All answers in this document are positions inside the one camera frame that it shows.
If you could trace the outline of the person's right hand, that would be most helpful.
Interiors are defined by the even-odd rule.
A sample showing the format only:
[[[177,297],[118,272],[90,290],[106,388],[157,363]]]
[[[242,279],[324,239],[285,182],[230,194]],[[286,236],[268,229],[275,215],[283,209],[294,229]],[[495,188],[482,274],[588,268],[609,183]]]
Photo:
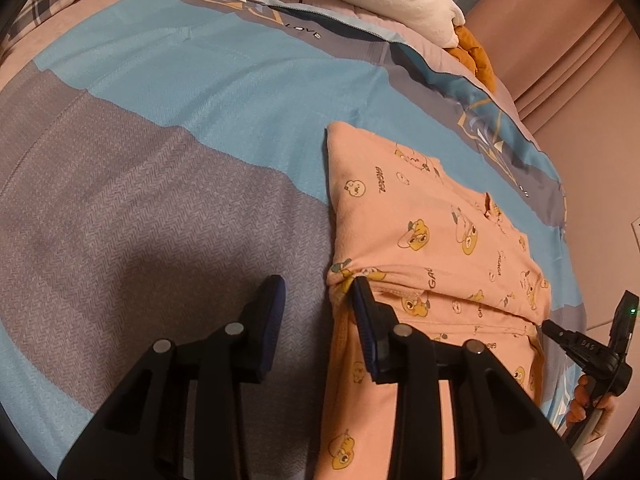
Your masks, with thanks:
[[[612,418],[617,408],[617,398],[612,393],[607,393],[600,398],[593,398],[588,391],[590,377],[582,375],[578,379],[577,386],[574,390],[574,398],[570,401],[570,406],[565,417],[567,426],[573,426],[578,422],[582,422],[587,416],[587,408],[596,408],[602,410],[603,413],[597,424],[598,431],[603,434],[608,422]]]

